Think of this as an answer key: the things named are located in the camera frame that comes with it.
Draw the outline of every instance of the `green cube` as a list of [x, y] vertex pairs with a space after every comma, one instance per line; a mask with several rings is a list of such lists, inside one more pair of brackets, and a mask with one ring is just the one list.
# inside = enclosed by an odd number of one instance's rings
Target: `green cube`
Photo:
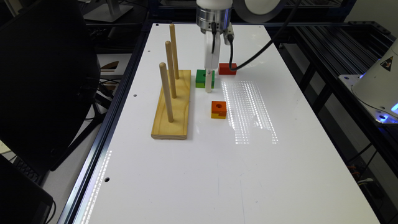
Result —
[[[214, 78], [215, 78], [215, 73], [213, 71], [212, 76], [211, 76], [211, 86], [212, 87], [214, 87]], [[203, 83], [204, 84], [205, 82], [206, 82], [206, 71], [205, 70], [197, 70], [197, 78], [195, 80], [195, 83]]]

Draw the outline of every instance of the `wooden base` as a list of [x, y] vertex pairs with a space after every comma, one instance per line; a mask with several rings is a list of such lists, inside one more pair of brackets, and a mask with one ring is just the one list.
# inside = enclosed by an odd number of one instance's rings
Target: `wooden base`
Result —
[[174, 121], [170, 123], [167, 119], [162, 87], [151, 133], [154, 139], [184, 140], [187, 138], [191, 70], [179, 70], [178, 74], [180, 78], [175, 81], [177, 97], [172, 98]]

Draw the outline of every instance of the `white table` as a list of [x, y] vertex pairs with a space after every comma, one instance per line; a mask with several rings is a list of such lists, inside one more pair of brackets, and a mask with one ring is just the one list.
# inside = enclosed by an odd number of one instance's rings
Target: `white table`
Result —
[[[238, 65], [270, 39], [263, 26], [234, 31]], [[187, 140], [150, 137], [170, 40], [159, 24], [75, 223], [379, 223], [273, 45], [236, 76], [216, 73], [209, 94], [195, 88], [204, 35], [176, 33], [179, 68], [192, 71]], [[227, 101], [227, 119], [210, 118], [212, 100]]]

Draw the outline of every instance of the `square block with hole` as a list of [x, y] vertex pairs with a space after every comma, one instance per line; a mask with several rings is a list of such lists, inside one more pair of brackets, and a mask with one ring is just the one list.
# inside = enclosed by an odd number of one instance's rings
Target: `square block with hole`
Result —
[[226, 102], [225, 101], [212, 101], [211, 113], [218, 114], [220, 117], [226, 116]]
[[[214, 86], [215, 73], [213, 71], [211, 75], [211, 86]], [[206, 82], [206, 70], [197, 70], [197, 78], [195, 83], [205, 83]]]
[[[236, 68], [236, 63], [232, 63], [232, 68]], [[229, 63], [220, 63], [218, 65], [218, 74], [220, 75], [236, 75], [236, 71], [229, 69]]]

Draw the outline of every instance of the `red block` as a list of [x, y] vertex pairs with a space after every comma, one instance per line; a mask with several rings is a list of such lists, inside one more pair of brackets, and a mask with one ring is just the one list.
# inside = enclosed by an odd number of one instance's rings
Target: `red block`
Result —
[[[236, 68], [236, 63], [232, 63], [232, 68]], [[218, 66], [218, 74], [219, 75], [236, 75], [236, 71], [232, 72], [229, 69], [228, 63], [220, 63]]]

